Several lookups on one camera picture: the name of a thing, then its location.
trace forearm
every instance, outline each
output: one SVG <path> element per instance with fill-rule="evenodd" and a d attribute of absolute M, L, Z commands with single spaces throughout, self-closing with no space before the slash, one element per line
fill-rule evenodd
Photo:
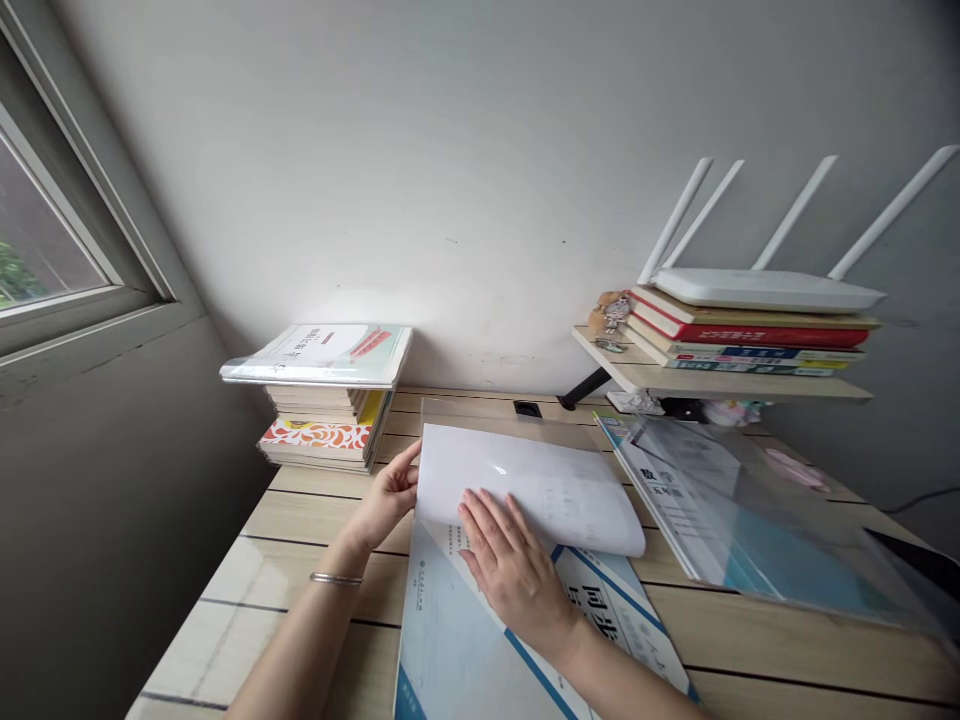
<path fill-rule="evenodd" d="M 563 650 L 546 659 L 604 720 L 706 720 L 699 706 L 581 620 Z"/>
<path fill-rule="evenodd" d="M 362 577 L 369 551 L 338 538 L 317 572 Z M 229 720 L 317 718 L 326 702 L 359 588 L 310 582 L 227 713 Z"/>

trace black cable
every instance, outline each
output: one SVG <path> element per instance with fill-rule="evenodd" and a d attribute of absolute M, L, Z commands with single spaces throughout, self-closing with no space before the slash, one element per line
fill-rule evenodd
<path fill-rule="evenodd" d="M 903 505 L 899 507 L 895 507 L 892 510 L 882 510 L 881 512 L 885 512 L 887 515 L 893 515 L 894 513 L 903 512 L 904 510 L 909 510 L 914 505 L 916 505 L 919 502 L 923 502 L 924 500 L 929 500 L 932 497 L 939 497 L 940 495 L 949 495 L 950 493 L 957 492 L 958 490 L 960 490 L 960 487 L 952 487 L 952 488 L 944 488 L 943 490 L 935 490 L 934 492 L 927 493 L 926 495 L 919 495 L 915 497 L 913 500 L 905 502 Z"/>

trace pink object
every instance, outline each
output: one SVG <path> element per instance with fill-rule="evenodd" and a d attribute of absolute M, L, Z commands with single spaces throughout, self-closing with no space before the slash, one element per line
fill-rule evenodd
<path fill-rule="evenodd" d="M 767 448 L 767 462 L 775 469 L 779 470 L 784 477 L 798 482 L 804 487 L 811 488 L 818 492 L 830 492 L 830 488 L 824 480 L 826 475 L 817 470 L 817 468 L 807 467 L 801 462 L 794 460 L 789 455 L 775 448 Z"/>

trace router antenna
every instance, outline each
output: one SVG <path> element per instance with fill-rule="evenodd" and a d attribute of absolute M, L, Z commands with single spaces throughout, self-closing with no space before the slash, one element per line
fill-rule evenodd
<path fill-rule="evenodd" d="M 694 195 L 696 195 L 697 190 L 700 189 L 700 183 L 702 183 L 703 178 L 707 176 L 707 171 L 712 164 L 713 158 L 700 158 L 700 162 L 698 162 L 697 166 L 693 169 L 693 175 L 690 176 L 690 179 L 687 181 L 687 186 L 680 194 L 677 206 L 673 209 L 673 212 L 670 213 L 670 219 L 667 220 L 666 227 L 664 227 L 663 232 L 660 233 L 657 244 L 653 246 L 653 252 L 651 252 L 650 257 L 647 258 L 647 264 L 643 266 L 643 272 L 640 273 L 640 277 L 637 279 L 637 285 L 646 285 L 650 282 L 650 278 L 653 277 L 654 271 L 660 264 L 660 258 L 663 257 L 667 245 L 669 245 L 670 240 L 673 239 L 673 234 L 677 231 L 677 226 L 680 224 L 680 221 L 683 220 L 683 216 L 690 207 L 690 203 L 693 202 Z"/>
<path fill-rule="evenodd" d="M 850 268 L 863 257 L 864 253 L 890 227 L 904 208 L 927 186 L 927 183 L 933 180 L 934 176 L 943 169 L 943 166 L 949 162 L 957 150 L 960 150 L 960 145 L 946 145 L 937 150 L 920 168 L 920 172 L 914 175 L 910 182 L 903 186 L 903 190 L 883 209 L 883 212 L 877 215 L 877 219 L 853 244 L 853 247 L 847 250 L 847 254 L 840 258 L 840 262 L 830 271 L 827 277 L 831 280 L 843 280 L 843 276 L 847 274 Z"/>
<path fill-rule="evenodd" d="M 673 264 L 677 261 L 677 258 L 680 257 L 680 253 L 682 253 L 687 245 L 690 244 L 694 234 L 700 229 L 700 226 L 703 225 L 703 221 L 707 219 L 707 215 L 710 214 L 710 211 L 713 210 L 713 206 L 717 204 L 717 201 L 719 201 L 721 197 L 723 197 L 723 193 L 726 192 L 727 186 L 733 182 L 733 178 L 736 177 L 736 174 L 740 171 L 740 167 L 742 165 L 743 160 L 737 160 L 730 167 L 723 180 L 721 180 L 720 184 L 717 185 L 717 189 L 713 191 L 713 195 L 711 195 L 710 199 L 707 200 L 707 204 L 703 206 L 702 210 L 700 210 L 700 214 L 697 215 L 697 219 L 690 224 L 690 227 L 687 228 L 686 234 L 680 238 L 680 242 L 677 243 L 677 246 L 673 249 L 673 252 L 670 253 L 670 257 L 667 258 L 667 261 L 663 264 L 663 267 L 673 267 Z"/>
<path fill-rule="evenodd" d="M 801 190 L 800 194 L 797 195 L 797 199 L 793 201 L 793 205 L 791 205 L 790 209 L 787 210 L 787 214 L 783 216 L 783 221 L 780 223 L 780 227 L 774 231 L 773 235 L 770 237 L 770 240 L 767 242 L 767 246 L 763 249 L 763 252 L 760 253 L 760 257 L 757 258 L 757 261 L 753 264 L 751 270 L 763 270 L 767 267 L 771 258 L 773 258 L 777 250 L 780 249 L 784 239 L 790 234 L 794 224 L 796 224 L 797 220 L 800 218 L 800 215 L 806 209 L 807 203 L 810 202 L 810 198 L 812 198 L 813 194 L 820 188 L 820 183 L 823 182 L 823 179 L 827 176 L 827 173 L 830 172 L 830 168 L 833 167 L 833 163 L 836 161 L 836 159 L 836 155 L 828 155 L 820 161 L 817 169 L 813 171 L 813 175 L 811 175 L 810 179 L 807 180 L 807 184 L 803 186 L 803 190 Z"/>

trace glass pane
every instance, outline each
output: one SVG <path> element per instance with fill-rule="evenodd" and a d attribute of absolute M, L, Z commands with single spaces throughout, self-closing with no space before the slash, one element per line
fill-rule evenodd
<path fill-rule="evenodd" d="M 109 284 L 0 142 L 0 311 Z"/>

